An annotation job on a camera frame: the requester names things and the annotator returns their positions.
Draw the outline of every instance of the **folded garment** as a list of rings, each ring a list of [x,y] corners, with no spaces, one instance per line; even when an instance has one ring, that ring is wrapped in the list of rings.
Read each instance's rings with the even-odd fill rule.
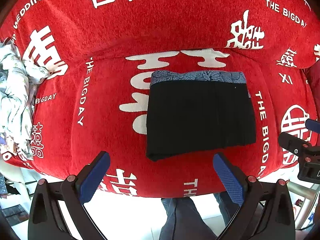
[[[25,158],[30,148],[32,115],[37,86],[49,76],[44,67],[22,61],[11,41],[0,43],[0,133],[12,136]]]
[[[251,99],[242,72],[155,71],[147,114],[147,157],[255,143]]]

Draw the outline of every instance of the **white floor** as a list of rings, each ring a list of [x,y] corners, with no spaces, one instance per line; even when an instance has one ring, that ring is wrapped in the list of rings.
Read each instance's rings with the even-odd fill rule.
[[[218,203],[213,194],[192,197],[204,222],[219,235],[224,229]],[[62,212],[72,235],[80,240],[67,210]],[[97,191],[85,208],[108,240],[158,240],[167,215],[160,198],[129,197]]]

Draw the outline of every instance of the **red fabric cover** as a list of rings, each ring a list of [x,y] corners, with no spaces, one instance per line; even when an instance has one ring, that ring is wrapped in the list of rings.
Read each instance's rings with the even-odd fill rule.
[[[271,0],[279,5],[271,5],[273,9],[270,2],[267,7],[267,1],[115,0],[95,8],[92,0],[37,0],[30,7],[27,4],[34,0],[19,0],[0,29],[1,37],[12,37],[23,55],[28,45],[35,42],[37,32],[48,26],[51,32],[41,40],[52,35],[54,42],[46,49],[55,46],[61,60],[68,65],[65,74],[59,73],[39,88],[32,141],[35,160],[24,163],[64,179],[77,174],[97,153],[106,150],[111,156],[107,174],[113,177],[105,176],[101,183],[104,190],[146,197],[222,191],[224,187],[212,167],[212,157],[218,150],[153,163],[145,157],[146,135],[141,134],[147,113],[150,72],[217,69],[244,72],[257,126],[255,144],[219,151],[247,175],[264,177],[285,167],[286,152],[278,146],[277,136],[286,111],[298,105],[310,118],[316,118],[310,88],[299,68],[316,61],[314,46],[319,43],[320,28],[304,0]],[[294,13],[294,20],[283,15],[284,8]],[[230,32],[231,25],[244,21],[247,10],[247,27],[253,25],[253,32],[260,28],[260,38],[253,38],[254,35],[250,38],[248,32],[244,42],[259,42],[263,48],[224,49],[228,40],[235,37]],[[215,52],[206,51],[211,57],[192,56],[204,53],[192,49],[205,48],[214,49]],[[292,54],[290,63],[297,68],[277,65],[289,48],[292,52],[286,59]],[[31,52],[36,50],[43,56],[45,49],[41,52],[37,47]],[[154,54],[130,57],[169,51],[175,52],[161,54],[160,58]],[[142,58],[153,61],[147,60],[146,66]],[[157,62],[158,58],[167,63]],[[39,56],[35,56],[35,61],[39,64]],[[286,79],[279,73],[286,74]],[[300,108],[292,111],[292,118],[305,117]],[[210,117],[199,116],[203,122],[206,118]],[[315,144],[316,138],[311,134],[310,142]],[[285,164],[288,164],[293,157],[286,156]]]

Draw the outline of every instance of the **folded black cloth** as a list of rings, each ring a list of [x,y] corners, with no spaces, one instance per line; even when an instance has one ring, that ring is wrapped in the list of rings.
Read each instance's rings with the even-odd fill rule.
[[[254,111],[243,73],[153,73],[147,114],[150,160],[255,141]]]

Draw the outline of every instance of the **blue rubber pad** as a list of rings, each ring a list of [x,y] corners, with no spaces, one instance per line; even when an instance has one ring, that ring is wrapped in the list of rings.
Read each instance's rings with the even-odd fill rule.
[[[313,131],[313,132],[320,133],[320,123],[315,120],[307,119],[306,120],[306,128],[308,130]]]
[[[89,202],[96,192],[99,184],[110,167],[110,156],[107,152],[98,160],[95,166],[85,178],[79,189],[79,200],[81,204]]]
[[[244,188],[219,154],[213,157],[213,167],[226,188],[231,200],[239,206],[244,202]]]

